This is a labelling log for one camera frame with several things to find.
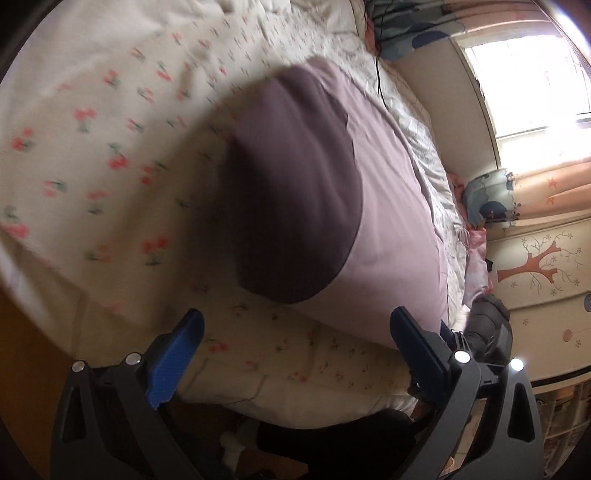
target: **pillow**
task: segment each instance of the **pillow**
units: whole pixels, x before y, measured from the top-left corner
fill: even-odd
[[[228,161],[243,288],[394,347],[391,311],[447,321],[443,246],[407,143],[333,63],[271,79],[236,125]]]

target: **black pants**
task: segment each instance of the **black pants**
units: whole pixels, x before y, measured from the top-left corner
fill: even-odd
[[[398,410],[317,430],[261,423],[258,448],[308,464],[309,480],[387,480],[415,446],[412,421]]]

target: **black cable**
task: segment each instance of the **black cable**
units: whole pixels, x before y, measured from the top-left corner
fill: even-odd
[[[381,81],[380,76],[379,76],[379,65],[378,65],[378,63],[379,63],[379,59],[382,57],[382,36],[384,34],[384,17],[386,15],[388,15],[388,9],[390,9],[390,7],[392,7],[396,3],[396,1],[397,0],[391,0],[391,2],[386,7],[384,13],[379,16],[380,19],[381,19],[381,22],[380,22],[380,27],[379,27],[379,39],[378,39],[378,41],[375,41],[375,30],[374,30],[374,42],[375,42],[375,47],[378,50],[378,54],[375,57],[375,73],[376,73],[376,75],[378,77],[378,93],[379,93],[380,97],[382,98],[382,103],[384,104],[384,108],[388,112],[390,110],[388,108],[388,105],[386,105],[386,100],[384,99],[384,93],[382,91],[382,81]],[[369,18],[368,4],[366,3],[365,4],[365,20],[366,20],[366,23],[367,23],[367,19],[368,18]]]

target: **silver screw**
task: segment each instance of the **silver screw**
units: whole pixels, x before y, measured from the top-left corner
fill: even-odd
[[[74,365],[72,365],[72,371],[75,373],[82,372],[83,370],[84,362],[82,360],[78,360],[77,362],[74,362]]]
[[[142,356],[139,353],[130,353],[125,357],[125,363],[128,365],[137,365],[142,361]]]

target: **white wall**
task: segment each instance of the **white wall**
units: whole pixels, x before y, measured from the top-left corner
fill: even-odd
[[[395,67],[431,115],[445,169],[466,181],[496,169],[485,116],[452,42],[421,47]]]

